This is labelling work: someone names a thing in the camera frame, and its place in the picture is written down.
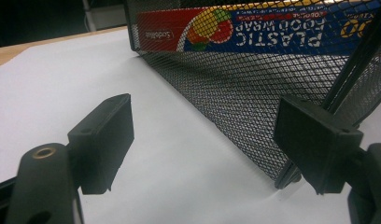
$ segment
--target colorful logo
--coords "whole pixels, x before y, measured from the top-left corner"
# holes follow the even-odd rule
[[[197,15],[188,31],[187,39],[194,50],[205,50],[207,45],[225,43],[233,33],[231,13],[227,10],[209,8]]]

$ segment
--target food wrap box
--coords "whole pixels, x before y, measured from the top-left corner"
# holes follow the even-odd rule
[[[142,12],[139,50],[349,55],[379,7],[312,0]]]

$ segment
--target dark background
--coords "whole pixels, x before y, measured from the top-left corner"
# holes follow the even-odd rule
[[[93,7],[122,0],[93,0]],[[0,47],[87,32],[82,0],[0,0]]]

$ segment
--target metal mesh container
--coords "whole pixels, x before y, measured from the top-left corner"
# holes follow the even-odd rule
[[[292,94],[357,126],[381,102],[381,0],[127,0],[132,49],[278,188],[299,176],[275,144]]]

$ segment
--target black metal rod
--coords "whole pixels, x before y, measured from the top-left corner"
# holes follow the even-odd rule
[[[124,0],[123,5],[124,5],[124,14],[125,14],[126,23],[127,23],[127,32],[129,32],[130,48],[133,51],[136,51],[137,49],[135,48],[134,34],[133,34],[133,23],[134,22],[132,20],[128,0]]]
[[[359,46],[347,60],[339,77],[336,79],[331,90],[328,92],[322,107],[331,113],[335,113],[341,103],[350,93],[354,84],[368,66],[374,54],[381,46],[381,7],[377,11],[367,34],[361,40]]]

